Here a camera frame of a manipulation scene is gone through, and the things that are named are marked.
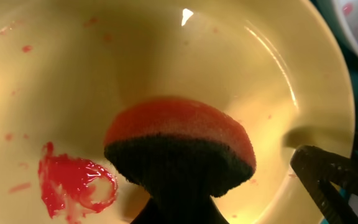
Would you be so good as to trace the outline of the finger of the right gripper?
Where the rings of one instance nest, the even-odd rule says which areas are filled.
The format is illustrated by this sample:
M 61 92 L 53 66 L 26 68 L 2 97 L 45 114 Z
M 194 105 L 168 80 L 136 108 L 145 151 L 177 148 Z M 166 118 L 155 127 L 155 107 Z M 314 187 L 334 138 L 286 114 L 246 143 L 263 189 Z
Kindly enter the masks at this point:
M 291 168 L 330 224 L 357 224 L 358 216 L 334 188 L 358 196 L 358 163 L 315 146 L 300 146 Z

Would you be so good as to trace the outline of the green rimmed plate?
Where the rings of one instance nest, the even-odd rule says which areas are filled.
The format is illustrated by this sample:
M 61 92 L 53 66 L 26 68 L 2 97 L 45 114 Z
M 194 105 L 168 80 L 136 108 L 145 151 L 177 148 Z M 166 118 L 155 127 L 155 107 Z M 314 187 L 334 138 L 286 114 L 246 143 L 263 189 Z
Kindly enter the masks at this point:
M 290 159 L 349 156 L 354 103 L 340 48 L 309 1 L 0 1 L 0 223 L 65 223 L 39 160 L 104 159 L 121 110 L 181 96 L 224 111 L 254 147 L 253 178 L 217 198 L 230 223 L 319 223 Z

